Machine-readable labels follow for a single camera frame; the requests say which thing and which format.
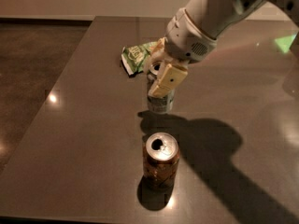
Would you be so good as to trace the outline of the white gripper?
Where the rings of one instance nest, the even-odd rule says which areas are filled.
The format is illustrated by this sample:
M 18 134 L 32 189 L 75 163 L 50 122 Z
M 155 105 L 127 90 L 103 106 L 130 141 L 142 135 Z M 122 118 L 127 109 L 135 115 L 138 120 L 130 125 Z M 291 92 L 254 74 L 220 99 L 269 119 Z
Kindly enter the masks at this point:
M 205 35 L 190 19 L 185 8 L 180 8 L 168 23 L 165 38 L 160 38 L 151 50 L 143 66 L 147 73 L 150 66 L 164 59 L 166 52 L 181 61 L 198 63 L 216 48 L 217 41 Z M 158 74 L 151 85 L 148 95 L 163 98 L 174 90 L 188 75 L 188 69 L 181 65 L 161 63 Z

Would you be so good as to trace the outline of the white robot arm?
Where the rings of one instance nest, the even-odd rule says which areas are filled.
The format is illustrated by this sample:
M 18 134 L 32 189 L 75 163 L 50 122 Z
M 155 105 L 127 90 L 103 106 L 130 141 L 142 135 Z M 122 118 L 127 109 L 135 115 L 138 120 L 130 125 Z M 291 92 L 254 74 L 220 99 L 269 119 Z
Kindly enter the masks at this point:
M 146 68 L 160 65 L 148 96 L 163 98 L 188 74 L 188 65 L 197 63 L 217 46 L 219 36 L 231 25 L 269 2 L 299 24 L 299 0 L 190 0 L 168 23 L 165 36 L 152 51 Z

